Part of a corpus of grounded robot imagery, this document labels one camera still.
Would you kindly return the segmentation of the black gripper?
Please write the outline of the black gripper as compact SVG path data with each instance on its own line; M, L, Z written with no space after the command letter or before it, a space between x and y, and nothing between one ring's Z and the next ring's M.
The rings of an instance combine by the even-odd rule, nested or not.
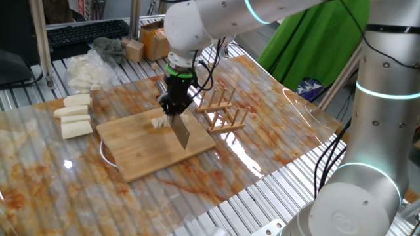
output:
M167 92L158 96L158 102L166 115L176 115L184 111L194 101L188 89L196 83L196 79L181 77L165 77Z

